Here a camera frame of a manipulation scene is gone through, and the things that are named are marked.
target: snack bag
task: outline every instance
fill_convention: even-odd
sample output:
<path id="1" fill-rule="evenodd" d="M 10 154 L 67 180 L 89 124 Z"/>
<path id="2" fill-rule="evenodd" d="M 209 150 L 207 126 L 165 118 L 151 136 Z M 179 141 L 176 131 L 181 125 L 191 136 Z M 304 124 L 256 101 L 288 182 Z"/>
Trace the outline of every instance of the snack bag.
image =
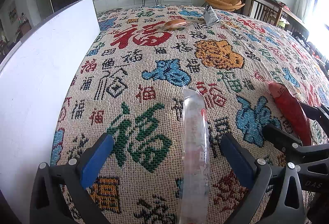
<path id="1" fill-rule="evenodd" d="M 207 113 L 203 97 L 184 88 L 182 113 L 184 174 L 177 212 L 179 224 L 204 224 L 210 181 Z"/>
<path id="2" fill-rule="evenodd" d="M 269 82 L 269 90 L 276 106 L 289 121 L 292 129 L 303 142 L 303 146 L 312 145 L 310 123 L 298 100 L 291 95 L 288 88 L 283 84 Z"/>
<path id="3" fill-rule="evenodd" d="M 205 19 L 207 26 L 213 26 L 215 23 L 219 22 L 215 11 L 209 4 L 206 5 L 206 8 L 203 12 L 203 18 Z"/>

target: chinese character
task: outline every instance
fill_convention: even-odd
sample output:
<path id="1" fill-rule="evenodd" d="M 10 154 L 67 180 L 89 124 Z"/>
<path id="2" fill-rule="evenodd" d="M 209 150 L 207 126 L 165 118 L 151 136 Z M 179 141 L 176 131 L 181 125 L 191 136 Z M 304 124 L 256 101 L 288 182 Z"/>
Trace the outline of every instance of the chinese character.
<path id="1" fill-rule="evenodd" d="M 71 119 L 73 119 L 73 116 L 75 119 L 80 119 L 82 117 L 82 113 L 84 112 L 84 110 L 85 110 L 85 100 L 81 99 L 79 104 L 78 104 L 78 101 L 76 100 L 74 109 L 72 111 Z"/>
<path id="2" fill-rule="evenodd" d="M 172 47 L 173 49 L 178 49 L 179 52 L 189 52 L 192 50 L 191 47 L 187 46 L 187 43 L 177 43 L 175 47 Z"/>
<path id="3" fill-rule="evenodd" d="M 156 54 L 167 54 L 167 49 L 165 47 L 159 47 L 154 49 Z"/>
<path id="4" fill-rule="evenodd" d="M 110 94 L 113 98 L 118 97 L 122 92 L 128 88 L 128 86 L 123 81 L 123 77 L 127 76 L 128 73 L 120 68 L 113 74 L 110 74 L 109 70 L 103 70 L 107 74 L 104 75 L 98 83 L 97 91 L 95 93 L 95 100 L 98 100 L 99 97 L 103 100 L 105 92 Z"/>
<path id="5" fill-rule="evenodd" d="M 217 34 L 220 39 L 226 40 L 227 37 L 224 34 Z"/>
<path id="6" fill-rule="evenodd" d="M 77 80 L 77 78 L 78 78 L 78 76 L 74 76 L 73 77 L 73 80 L 72 80 L 72 82 L 71 82 L 71 85 L 70 86 L 74 86 L 74 84 L 75 84 L 75 81 Z"/>
<path id="7" fill-rule="evenodd" d="M 227 90 L 231 92 L 231 90 L 235 92 L 241 92 L 242 86 L 240 83 L 240 80 L 235 77 L 235 73 L 231 71 L 225 71 L 225 72 L 218 72 L 217 73 L 220 78 L 217 79 L 217 81 L 223 81 Z"/>
<path id="8" fill-rule="evenodd" d="M 207 25 L 205 25 L 205 24 L 202 24 L 202 25 L 201 25 L 201 28 L 202 28 L 202 29 L 206 29 L 206 30 L 211 29 L 210 26 L 207 26 Z"/>
<path id="9" fill-rule="evenodd" d="M 268 61 L 278 64 L 278 61 L 271 56 L 270 52 L 267 49 L 260 48 L 258 49 L 262 53 L 262 56 L 266 57 Z"/>
<path id="10" fill-rule="evenodd" d="M 261 76 L 259 71 L 257 71 L 257 70 L 254 71 L 254 77 L 259 81 L 265 82 L 265 78 L 263 76 Z"/>
<path id="11" fill-rule="evenodd" d="M 192 31 L 190 33 L 190 35 L 195 39 L 197 39 L 197 38 L 206 39 L 207 38 L 207 36 L 205 34 L 203 34 L 202 32 L 200 32 L 200 31 L 199 32 L 198 31 Z"/>
<path id="12" fill-rule="evenodd" d="M 99 42 L 99 41 L 103 38 L 103 36 L 106 34 L 106 32 L 107 32 L 107 30 L 103 30 L 103 31 L 101 31 L 101 32 L 99 33 L 99 35 L 96 37 L 96 40 L 95 40 L 94 43 Z"/>
<path id="13" fill-rule="evenodd" d="M 249 79 L 245 78 L 242 81 L 243 81 L 243 86 L 245 88 L 247 88 L 248 90 L 255 90 L 254 85 L 251 83 L 251 81 Z"/>
<path id="14" fill-rule="evenodd" d="M 113 32 L 110 32 L 110 34 L 119 34 L 120 33 L 120 31 L 119 30 L 114 30 Z"/>
<path id="15" fill-rule="evenodd" d="M 82 86 L 80 87 L 80 90 L 89 90 L 90 85 L 92 84 L 92 79 L 93 76 L 90 77 L 85 77 L 85 79 L 83 80 Z"/>
<path id="16" fill-rule="evenodd" d="M 187 61 L 189 62 L 187 67 L 190 68 L 191 73 L 200 71 L 200 63 L 197 58 L 188 59 Z"/>
<path id="17" fill-rule="evenodd" d="M 70 107 L 70 99 L 72 97 L 67 97 L 65 98 L 64 100 L 64 103 L 63 103 L 63 106 L 62 106 L 62 109 L 60 110 L 60 116 L 58 118 L 58 122 L 60 123 L 61 121 L 64 120 L 64 118 L 66 117 L 66 106 L 65 106 L 65 102 L 67 102 L 67 106 Z"/>
<path id="18" fill-rule="evenodd" d="M 112 54 L 114 53 L 115 50 L 116 50 L 116 48 L 106 49 L 106 50 L 104 50 L 104 52 L 102 53 L 102 56 L 112 55 Z"/>
<path id="19" fill-rule="evenodd" d="M 226 103 L 226 98 L 220 91 L 216 83 L 208 84 L 210 88 L 205 85 L 204 82 L 197 82 L 196 88 L 200 91 L 201 95 L 205 99 L 206 108 L 213 108 L 214 105 L 219 107 L 224 107 Z"/>
<path id="20" fill-rule="evenodd" d="M 152 18 L 149 18 L 149 19 L 144 19 L 144 22 L 155 22 L 157 21 L 156 19 L 152 19 Z"/>
<path id="21" fill-rule="evenodd" d="M 130 20 L 127 20 L 126 23 L 134 23 L 134 22 L 138 22 L 138 19 L 130 19 Z"/>
<path id="22" fill-rule="evenodd" d="M 175 101 L 174 106 L 171 108 L 172 111 L 176 112 L 176 120 L 180 121 L 183 113 L 183 99 L 172 98 Z"/>
<path id="23" fill-rule="evenodd" d="M 94 71 L 96 69 L 97 63 L 96 60 L 93 58 L 91 62 L 86 61 L 86 63 L 81 66 L 82 70 L 80 70 L 80 73 L 83 73 L 83 71 L 90 72 Z"/>
<path id="24" fill-rule="evenodd" d="M 89 116 L 89 119 L 92 120 L 91 125 L 95 122 L 96 124 L 101 124 L 103 122 L 103 115 L 104 115 L 104 110 L 98 110 L 94 108 L 91 116 Z"/>
<path id="25" fill-rule="evenodd" d="M 136 98 L 139 98 L 139 103 L 142 103 L 142 100 L 155 99 L 155 90 L 153 86 L 142 87 L 139 85 L 139 93 L 136 95 Z"/>
<path id="26" fill-rule="evenodd" d="M 257 60 L 259 62 L 261 61 L 261 59 L 259 57 L 257 57 L 251 50 L 245 50 L 244 52 L 248 58 L 250 58 L 252 60 Z"/>
<path id="27" fill-rule="evenodd" d="M 113 58 L 107 58 L 106 60 L 104 60 L 102 64 L 102 69 L 103 70 L 111 69 L 113 66 L 114 66 Z"/>
<path id="28" fill-rule="evenodd" d="M 141 50 L 139 50 L 139 49 L 135 49 L 134 52 L 128 51 L 129 54 L 122 57 L 122 58 L 124 58 L 123 62 L 129 63 L 129 62 L 141 61 L 143 58 L 143 54 L 141 54 L 140 52 L 141 52 Z"/>
<path id="29" fill-rule="evenodd" d="M 275 71 L 270 71 L 270 74 L 272 75 L 272 77 L 275 81 L 277 81 L 278 83 L 283 84 L 281 78 L 279 77 L 279 74 L 281 74 L 280 69 L 275 68 Z"/>

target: blue pattern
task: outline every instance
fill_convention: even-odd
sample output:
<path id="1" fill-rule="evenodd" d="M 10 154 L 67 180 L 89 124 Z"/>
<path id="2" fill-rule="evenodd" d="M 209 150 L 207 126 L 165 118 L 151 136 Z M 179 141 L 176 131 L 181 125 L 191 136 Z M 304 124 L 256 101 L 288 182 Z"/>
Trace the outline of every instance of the blue pattern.
<path id="1" fill-rule="evenodd" d="M 321 99 L 322 103 L 324 103 L 325 105 L 329 106 L 329 101 L 327 99 L 327 95 L 323 91 L 322 87 L 319 87 L 317 90 L 319 92 L 319 96 L 320 96 L 320 99 Z"/>
<path id="2" fill-rule="evenodd" d="M 296 80 L 296 78 L 294 78 L 289 69 L 288 68 L 282 68 L 283 72 L 284 72 L 284 75 L 283 77 L 287 80 L 287 81 L 290 81 L 295 87 L 300 87 L 300 84 L 298 83 L 298 81 Z"/>
<path id="3" fill-rule="evenodd" d="M 101 31 L 105 31 L 107 30 L 108 28 L 112 27 L 115 23 L 114 21 L 117 19 L 118 17 L 115 17 L 115 18 L 111 18 L 111 19 L 108 19 L 106 21 L 101 21 L 99 22 L 99 28 L 101 29 Z"/>
<path id="4" fill-rule="evenodd" d="M 86 57 L 93 56 L 93 55 L 97 55 L 97 54 L 98 54 L 98 51 L 99 51 L 103 46 L 105 46 L 105 43 L 104 43 L 104 42 L 103 42 L 103 43 L 98 43 L 98 45 L 96 45 L 96 46 L 93 47 L 94 49 L 90 50 L 90 51 L 87 53 Z"/>
<path id="5" fill-rule="evenodd" d="M 51 152 L 50 158 L 50 165 L 56 165 L 58 160 L 60 159 L 60 153 L 63 149 L 62 142 L 63 142 L 63 135 L 64 130 L 58 130 L 55 132 L 54 141 L 53 141 L 53 148 Z"/>
<path id="6" fill-rule="evenodd" d="M 149 80 L 167 80 L 174 86 L 187 86 L 191 78 L 180 69 L 178 59 L 170 59 L 168 61 L 156 61 L 157 68 L 153 72 L 142 72 L 142 78 Z"/>
<path id="7" fill-rule="evenodd" d="M 275 37 L 280 37 L 275 31 L 273 31 L 269 26 L 264 26 L 264 29 L 267 30 L 270 34 L 274 35 Z"/>
<path id="8" fill-rule="evenodd" d="M 246 36 L 248 36 L 249 37 L 249 39 L 251 40 L 251 41 L 256 41 L 256 42 L 261 42 L 259 39 L 257 39 L 255 36 L 253 36 L 252 34 L 248 34 L 248 33 L 244 33 Z"/>
<path id="9" fill-rule="evenodd" d="M 226 11 L 221 11 L 220 13 L 221 13 L 221 14 L 224 14 L 224 15 L 227 15 L 227 16 L 232 16 L 232 14 L 230 14 L 230 13 L 228 13 L 228 12 L 226 12 Z"/>
<path id="10" fill-rule="evenodd" d="M 277 42 L 275 42 L 271 37 L 269 36 L 265 36 L 266 41 L 271 42 L 272 44 L 279 46 L 279 44 Z"/>
<path id="11" fill-rule="evenodd" d="M 243 139 L 248 143 L 253 143 L 258 147 L 264 146 L 262 128 L 266 124 L 272 124 L 281 128 L 280 121 L 271 116 L 271 110 L 266 107 L 268 102 L 264 96 L 258 99 L 257 105 L 252 109 L 250 103 L 242 97 L 236 98 L 242 105 L 242 109 L 237 111 L 236 126 L 244 134 Z"/>
<path id="12" fill-rule="evenodd" d="M 179 14 L 181 15 L 184 15 L 184 16 L 194 16 L 194 17 L 198 17 L 200 18 L 202 16 L 202 14 L 198 13 L 197 11 L 187 11 L 187 10 L 182 10 L 182 11 L 179 11 L 178 12 Z"/>

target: clear plastic packaging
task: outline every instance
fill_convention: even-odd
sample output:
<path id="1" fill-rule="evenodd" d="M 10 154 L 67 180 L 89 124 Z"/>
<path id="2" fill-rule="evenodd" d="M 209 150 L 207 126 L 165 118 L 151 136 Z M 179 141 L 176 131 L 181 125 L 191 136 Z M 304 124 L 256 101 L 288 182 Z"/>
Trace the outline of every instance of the clear plastic packaging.
<path id="1" fill-rule="evenodd" d="M 156 26 L 155 28 L 160 30 L 160 31 L 166 31 L 166 30 L 176 30 L 179 28 L 186 28 L 189 26 L 192 26 L 193 22 L 191 21 L 187 21 L 184 19 L 174 19 L 171 21 L 168 21 L 164 24 L 164 26 Z"/>
<path id="2" fill-rule="evenodd" d="M 205 102 L 196 90 L 184 87 L 182 145 L 184 173 L 177 212 L 179 224 L 203 224 L 208 209 L 210 163 Z"/>

